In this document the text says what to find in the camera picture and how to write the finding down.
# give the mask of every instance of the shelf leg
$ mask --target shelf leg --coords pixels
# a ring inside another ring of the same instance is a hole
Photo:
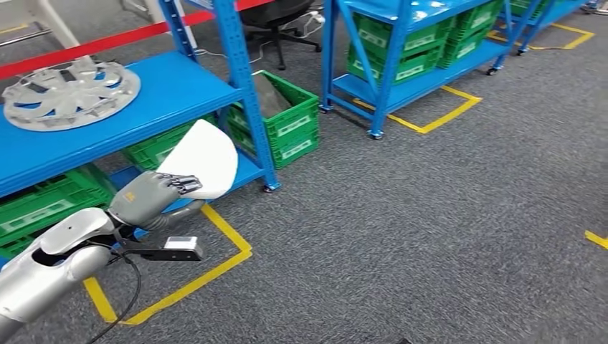
[[[216,14],[216,18],[218,18],[215,21],[218,33],[222,42],[224,42],[224,53],[228,56],[230,83],[233,87],[242,90],[243,98],[241,103],[255,145],[257,164],[264,170],[266,189],[275,190],[281,184],[275,174],[266,130],[262,123],[262,113],[260,112],[260,104],[257,101],[257,93],[255,92],[251,76],[251,66],[245,46],[241,20],[234,10],[233,1],[213,0],[212,3],[212,11]]]
[[[541,0],[532,0],[530,5],[526,9],[526,12],[524,12],[523,16],[521,16],[521,18],[517,21],[515,27],[511,28],[510,34],[507,35],[507,42],[505,43],[505,45],[507,47],[512,47],[517,42],[519,37],[522,36],[523,30],[528,25],[528,20],[530,19],[532,12],[534,12],[534,10],[538,6],[538,4],[540,4],[540,2],[541,2]],[[549,4],[549,6],[553,6],[553,3],[555,3],[555,0],[550,0],[550,2],[551,3]],[[510,0],[505,0],[505,6],[510,6]],[[542,17],[545,17],[545,15],[547,13],[548,13],[548,10],[545,11],[545,13],[543,13]],[[505,62],[507,55],[508,55],[508,53],[498,56],[498,58],[492,65],[491,69],[500,70],[501,68],[503,68],[503,63]]]
[[[322,55],[322,69],[323,80],[321,85],[321,104],[320,108],[323,111],[331,111],[331,100],[328,96],[333,91],[333,53],[335,48],[333,46],[334,39],[336,37],[336,20],[338,18],[338,9],[334,3],[334,0],[325,0],[323,2],[325,19],[325,27],[323,28],[323,55]]]
[[[386,63],[382,72],[382,81],[380,90],[376,94],[376,109],[374,118],[371,121],[371,128],[367,132],[372,138],[380,139],[384,134],[382,126],[388,115],[389,98],[391,96],[391,88],[395,80],[397,72],[397,64],[403,52],[405,40],[407,38],[407,26],[412,18],[412,5],[410,1],[401,1],[399,6],[399,19],[393,25],[391,39],[389,40],[389,51],[386,54]]]
[[[190,44],[190,39],[188,38],[186,25],[179,14],[179,8],[175,1],[179,0],[158,0],[158,3],[161,5],[161,9],[163,10],[169,29],[171,30],[171,36],[173,37],[177,50],[198,63],[196,61],[196,55],[194,54],[194,48],[192,47],[192,44]]]
[[[528,32],[524,36],[523,42],[521,42],[521,46],[519,47],[520,51],[522,51],[522,52],[528,51],[528,43],[530,43],[530,41],[536,36],[536,34],[538,34],[538,31],[540,31],[540,29],[541,29],[541,23],[545,21],[545,18],[548,16],[548,14],[551,11],[551,9],[553,8],[554,4],[555,4],[555,0],[549,0],[549,3],[545,7],[543,13],[540,15],[540,17],[536,21],[536,25],[533,25],[530,28],[530,32]]]

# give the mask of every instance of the robotic hand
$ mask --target robotic hand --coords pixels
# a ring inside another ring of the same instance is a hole
[[[113,255],[200,260],[196,237],[169,237],[158,249],[137,242],[134,232],[137,227],[169,228],[198,211],[202,200],[225,194],[232,187],[237,164],[230,138],[199,120],[158,168],[163,173],[148,171],[133,179],[117,192],[108,211],[83,209],[47,230],[0,270],[0,343],[105,267]],[[162,212],[182,197],[195,201]]]
[[[83,209],[38,237],[0,272],[0,343],[102,269],[112,259],[111,247],[117,243],[152,260],[169,256],[181,260],[176,252],[189,256],[184,260],[200,260],[198,247],[154,249],[124,239],[132,237],[136,227],[167,228],[200,209],[204,201],[196,200],[162,214],[180,196],[199,188],[201,184],[194,176],[147,171],[116,194],[108,212]]]

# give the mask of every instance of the green crate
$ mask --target green crate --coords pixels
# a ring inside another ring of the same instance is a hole
[[[374,54],[378,59],[386,60],[393,26],[356,12],[353,13],[353,20],[367,54]],[[454,17],[408,34],[399,58],[427,51],[436,44],[442,44],[453,26]]]
[[[240,127],[231,125],[230,134],[232,140],[244,151],[255,155],[255,146],[251,135],[244,132]],[[301,133],[299,137],[294,138],[290,145],[270,145],[272,161],[276,169],[281,169],[304,156],[314,151],[319,146],[318,130],[308,133]]]
[[[528,7],[530,6],[530,2],[531,0],[511,0],[511,14],[515,16],[523,16],[523,14],[526,12],[526,9],[528,9]],[[543,13],[548,4],[548,0],[541,0],[536,9],[534,9],[534,12],[532,12],[532,15],[530,15],[530,19],[538,18]]]
[[[265,70],[259,73],[262,73],[292,105],[271,118],[262,118],[271,145],[290,145],[292,140],[302,133],[318,130],[319,97]],[[240,104],[231,106],[228,119],[230,124],[240,127],[247,133],[250,131]]]
[[[13,259],[23,252],[33,241],[34,237],[26,235],[14,240],[10,244],[2,245],[0,246],[0,257],[8,260]]]
[[[491,29],[492,25],[488,25],[460,42],[451,42],[448,40],[445,45],[443,57],[439,60],[437,66],[448,68],[456,61],[475,51]]]
[[[217,125],[214,113],[208,113],[199,119],[204,119],[213,125]],[[140,169],[156,170],[197,120],[191,120],[169,129],[152,138],[124,148],[121,152],[127,160],[137,165]]]
[[[401,82],[420,76],[425,72],[431,71],[442,55],[443,44],[436,44],[435,47],[408,57],[403,57],[399,60],[397,72],[395,74],[395,85]],[[371,65],[371,73],[378,83],[382,80],[382,72],[384,71],[384,60],[377,59],[373,55],[367,56]],[[349,73],[366,80],[363,64],[358,60],[354,48],[348,51],[348,65],[346,67]]]
[[[467,39],[478,33],[480,28],[493,25],[503,4],[503,0],[494,0],[458,14],[456,25],[450,32],[448,41]]]
[[[0,245],[11,244],[76,211],[107,206],[115,189],[87,164],[0,199]]]

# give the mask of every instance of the yellow floor tape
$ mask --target yellow floor tape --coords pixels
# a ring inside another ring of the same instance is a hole
[[[463,112],[465,112],[466,110],[469,110],[473,105],[477,104],[478,102],[480,102],[482,100],[482,98],[480,98],[480,97],[476,97],[476,96],[470,95],[466,92],[456,90],[455,88],[452,88],[450,86],[441,86],[441,89],[446,90],[452,94],[458,95],[460,97],[463,97],[467,101],[464,104],[462,104],[461,106],[456,107],[454,110],[450,111],[448,114],[443,115],[441,118],[434,120],[431,123],[429,123],[423,127],[419,127],[418,125],[415,125],[414,123],[410,123],[410,122],[404,120],[403,118],[399,118],[392,114],[389,114],[387,117],[401,125],[404,125],[412,130],[417,131],[418,133],[426,134],[426,133],[430,132],[431,130],[437,129],[441,125],[444,125],[445,123],[448,123],[451,120],[453,120],[454,118],[460,116]],[[367,104],[358,98],[353,99],[353,102],[357,105],[360,105],[364,108],[368,108],[370,110],[376,109],[374,106]]]
[[[0,30],[0,34],[8,34],[9,32],[26,29],[28,26],[29,26],[28,24],[23,23],[17,27],[9,27],[8,29]]]
[[[602,238],[590,231],[585,231],[585,237],[589,241],[592,241],[592,242],[598,244],[599,246],[604,247],[605,249],[608,249],[608,238]]]
[[[152,315],[160,312],[161,310],[170,307],[177,303],[179,300],[185,298],[191,293],[197,291],[207,283],[221,276],[228,270],[233,267],[236,267],[241,262],[245,261],[247,258],[252,256],[251,253],[251,245],[243,239],[243,237],[237,233],[237,231],[226,222],[212,207],[208,204],[204,205],[201,208],[201,211],[209,220],[220,230],[222,233],[228,237],[232,241],[232,243],[240,250],[240,252],[234,255],[232,258],[227,261],[221,263],[219,266],[211,269],[207,273],[202,276],[196,278],[193,281],[190,281],[188,284],[184,285],[177,289],[177,291],[171,293],[170,295],[164,297],[162,300],[157,303],[151,305],[150,307],[142,310],[138,314],[135,314],[133,317],[129,318],[126,321],[121,321],[120,324],[123,325],[140,325],[144,323],[147,319],[149,319]],[[108,298],[105,296],[99,282],[94,278],[87,279],[85,281],[85,288],[93,301],[94,306],[97,308],[101,318],[104,321],[111,323],[116,320],[116,312],[112,308],[112,305],[108,301]]]
[[[581,43],[591,39],[595,36],[595,33],[588,32],[585,30],[577,29],[576,27],[567,27],[566,25],[553,23],[551,24],[553,27],[557,27],[559,29],[563,29],[570,32],[576,32],[577,34],[581,34],[582,36],[576,38],[574,41],[564,45],[563,47],[536,47],[528,44],[528,48],[532,50],[547,50],[547,49],[574,49],[578,47]],[[507,42],[507,39],[504,37],[498,36],[498,30],[492,30],[488,33],[488,38],[496,39],[498,41]]]

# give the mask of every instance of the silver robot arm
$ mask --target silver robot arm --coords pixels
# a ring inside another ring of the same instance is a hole
[[[111,247],[165,260],[163,251],[168,250],[130,243],[123,237],[136,227],[156,230],[171,226],[195,212],[204,201],[162,214],[180,196],[198,188],[201,184],[193,176],[148,171],[116,194],[108,212],[83,209],[43,233],[0,271],[0,343],[106,266],[113,257]],[[199,250],[180,252],[185,252],[182,260],[200,259]]]

